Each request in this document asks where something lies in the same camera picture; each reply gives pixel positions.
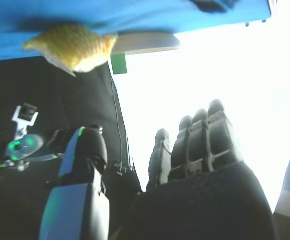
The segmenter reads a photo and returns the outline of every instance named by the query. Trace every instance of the stuffed fish toy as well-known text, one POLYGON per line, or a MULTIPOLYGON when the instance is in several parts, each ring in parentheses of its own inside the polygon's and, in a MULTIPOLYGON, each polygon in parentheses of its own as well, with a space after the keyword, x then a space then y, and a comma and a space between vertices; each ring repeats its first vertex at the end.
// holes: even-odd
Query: stuffed fish toy
POLYGON ((73 72, 89 72, 105 63, 117 40, 117 35, 99 35, 87 27, 64 24, 23 44, 25 50, 34 50, 56 67, 73 72))

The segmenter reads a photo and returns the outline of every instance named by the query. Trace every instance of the blue fabric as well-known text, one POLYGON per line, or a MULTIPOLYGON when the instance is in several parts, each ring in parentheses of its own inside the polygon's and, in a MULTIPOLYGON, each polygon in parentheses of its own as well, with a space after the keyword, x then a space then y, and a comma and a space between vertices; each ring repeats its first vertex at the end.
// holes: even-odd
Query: blue fabric
POLYGON ((227 13, 201 12, 189 0, 0 0, 0 60, 36 56, 21 44, 59 23, 97 33, 180 33, 270 17, 268 0, 240 0, 227 13))

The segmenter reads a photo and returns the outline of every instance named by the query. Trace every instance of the yellow snack package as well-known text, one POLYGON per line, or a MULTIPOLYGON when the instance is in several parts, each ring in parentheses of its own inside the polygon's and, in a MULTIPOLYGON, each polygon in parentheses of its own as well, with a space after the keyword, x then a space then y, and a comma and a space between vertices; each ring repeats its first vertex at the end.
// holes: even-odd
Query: yellow snack package
POLYGON ((23 44, 42 54, 56 67, 75 76, 73 72, 89 72, 105 63, 117 40, 117 35, 99 35, 77 24, 64 24, 23 44))

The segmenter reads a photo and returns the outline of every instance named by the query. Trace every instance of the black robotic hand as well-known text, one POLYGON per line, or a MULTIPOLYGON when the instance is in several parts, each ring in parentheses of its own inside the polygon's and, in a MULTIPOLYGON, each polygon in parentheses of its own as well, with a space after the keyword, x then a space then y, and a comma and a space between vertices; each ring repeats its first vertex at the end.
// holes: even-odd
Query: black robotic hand
POLYGON ((219 100, 184 117, 170 151, 161 129, 119 240, 277 240, 272 212, 245 165, 219 100))

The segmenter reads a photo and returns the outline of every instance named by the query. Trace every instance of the yellow patterned object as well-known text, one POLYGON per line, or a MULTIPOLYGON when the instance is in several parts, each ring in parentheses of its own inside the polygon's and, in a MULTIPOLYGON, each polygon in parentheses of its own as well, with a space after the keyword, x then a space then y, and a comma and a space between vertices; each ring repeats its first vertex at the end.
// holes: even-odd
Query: yellow patterned object
POLYGON ((57 26, 23 44, 41 53, 48 62, 74 76, 105 63, 117 35, 99 35, 76 24, 57 26))

